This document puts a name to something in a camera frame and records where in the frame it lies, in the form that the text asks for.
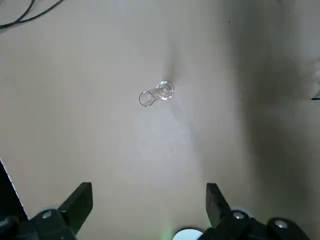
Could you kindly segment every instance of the white table surface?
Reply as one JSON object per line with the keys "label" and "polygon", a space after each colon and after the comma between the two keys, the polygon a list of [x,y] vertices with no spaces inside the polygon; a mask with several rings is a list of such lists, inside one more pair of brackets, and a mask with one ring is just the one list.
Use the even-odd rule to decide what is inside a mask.
{"label": "white table surface", "polygon": [[[54,0],[42,0],[30,14]],[[4,0],[0,23],[28,0]],[[65,0],[0,33],[0,157],[30,217],[92,182],[79,239],[207,228],[206,183],[258,220],[320,213],[318,0]],[[140,92],[176,93],[150,108]]]}

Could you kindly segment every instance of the clear glass tube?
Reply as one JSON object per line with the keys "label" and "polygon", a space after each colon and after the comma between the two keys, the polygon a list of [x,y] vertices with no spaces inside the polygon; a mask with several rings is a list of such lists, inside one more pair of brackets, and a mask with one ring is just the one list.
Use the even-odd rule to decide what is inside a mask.
{"label": "clear glass tube", "polygon": [[139,96],[139,102],[144,107],[150,107],[156,101],[167,101],[171,99],[174,93],[175,87],[171,82],[161,81],[156,88],[143,91]]}

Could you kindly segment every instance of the metal bolt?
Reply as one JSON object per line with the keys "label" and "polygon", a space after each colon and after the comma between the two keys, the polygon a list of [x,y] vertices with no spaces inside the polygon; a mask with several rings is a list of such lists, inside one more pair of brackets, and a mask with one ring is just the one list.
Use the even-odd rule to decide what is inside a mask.
{"label": "metal bolt", "polygon": [[3,227],[4,225],[7,225],[9,223],[8,219],[4,219],[2,221],[0,221],[0,227]]}
{"label": "metal bolt", "polygon": [[42,215],[43,219],[47,219],[47,218],[50,218],[50,217],[51,217],[51,211],[47,211]]}
{"label": "metal bolt", "polygon": [[236,218],[236,219],[243,219],[245,216],[242,214],[242,212],[240,211],[236,211],[233,213],[233,216]]}
{"label": "metal bolt", "polygon": [[288,224],[286,224],[286,222],[282,221],[282,220],[276,220],[274,222],[274,224],[281,229],[286,229],[288,227]]}

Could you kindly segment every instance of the screw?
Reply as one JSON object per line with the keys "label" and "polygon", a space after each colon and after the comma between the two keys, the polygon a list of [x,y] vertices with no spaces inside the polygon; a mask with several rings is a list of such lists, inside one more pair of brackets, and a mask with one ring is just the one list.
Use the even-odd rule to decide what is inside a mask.
{"label": "screw", "polygon": [[236,219],[243,219],[245,216],[242,214],[242,212],[240,211],[236,211],[233,213],[233,216],[236,218]]}
{"label": "screw", "polygon": [[0,221],[0,227],[3,227],[4,225],[7,225],[9,223],[8,219],[4,219],[2,221]]}
{"label": "screw", "polygon": [[274,224],[281,229],[286,229],[288,227],[288,224],[286,224],[286,222],[282,221],[282,220],[276,220],[274,222]]}
{"label": "screw", "polygon": [[51,211],[47,211],[42,215],[43,219],[47,219],[47,218],[50,218],[50,217],[51,217]]}

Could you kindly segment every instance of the black cable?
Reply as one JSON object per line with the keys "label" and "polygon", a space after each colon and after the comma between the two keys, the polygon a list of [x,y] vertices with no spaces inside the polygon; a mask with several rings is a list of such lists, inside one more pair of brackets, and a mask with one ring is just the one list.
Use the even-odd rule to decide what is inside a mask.
{"label": "black cable", "polygon": [[28,6],[28,8],[25,10],[25,12],[15,21],[7,23],[7,24],[2,24],[0,25],[0,29],[7,29],[10,28],[14,25],[17,24],[23,24],[23,23],[27,23],[29,21],[35,20],[37,18],[40,18],[41,16],[45,15],[47,12],[51,11],[52,9],[54,9],[56,6],[58,6],[59,4],[61,4],[64,0],[59,0],[57,1],[54,5],[52,5],[51,7],[49,7],[47,10],[39,13],[38,15],[32,16],[30,18],[24,19],[22,20],[30,11],[30,9],[33,7],[33,5],[35,4],[36,0],[31,0],[30,5]]}

